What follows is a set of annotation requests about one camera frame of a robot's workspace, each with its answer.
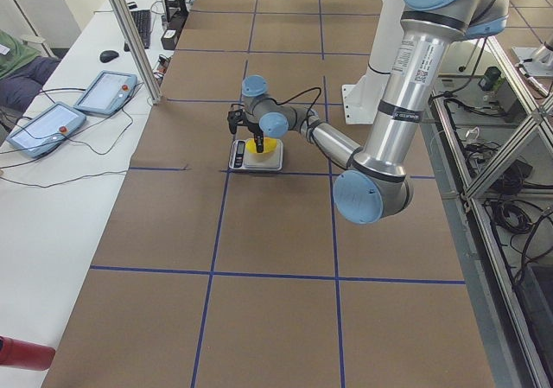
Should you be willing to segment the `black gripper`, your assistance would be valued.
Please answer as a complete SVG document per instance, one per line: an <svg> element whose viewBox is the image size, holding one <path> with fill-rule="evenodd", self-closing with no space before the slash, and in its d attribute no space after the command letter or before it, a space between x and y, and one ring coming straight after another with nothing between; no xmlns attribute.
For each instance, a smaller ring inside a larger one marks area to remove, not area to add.
<svg viewBox="0 0 553 388"><path fill-rule="evenodd" d="M264 135L258 123L250 121L244 110L237 111L237 126L245 127L252 135L254 135L255 151L257 153L264 152Z"/></svg>

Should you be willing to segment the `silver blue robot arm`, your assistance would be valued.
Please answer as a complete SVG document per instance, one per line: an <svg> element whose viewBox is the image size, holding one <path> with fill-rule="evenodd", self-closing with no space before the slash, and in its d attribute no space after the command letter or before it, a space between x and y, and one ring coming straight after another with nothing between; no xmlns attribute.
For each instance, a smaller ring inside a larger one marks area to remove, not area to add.
<svg viewBox="0 0 553 388"><path fill-rule="evenodd" d="M404 160L447 48L454 42L496 35L508 18L509 0L403 2L399 19L403 38L364 145L323 122L309 107L277 102L259 75L243 80L244 104L227 116L230 132L248 128L257 151L263 151L265 138L280 138L290 130L316 145L344 169L334 182L334 203L344 218L356 224L377 222L410 204L413 189Z"/></svg>

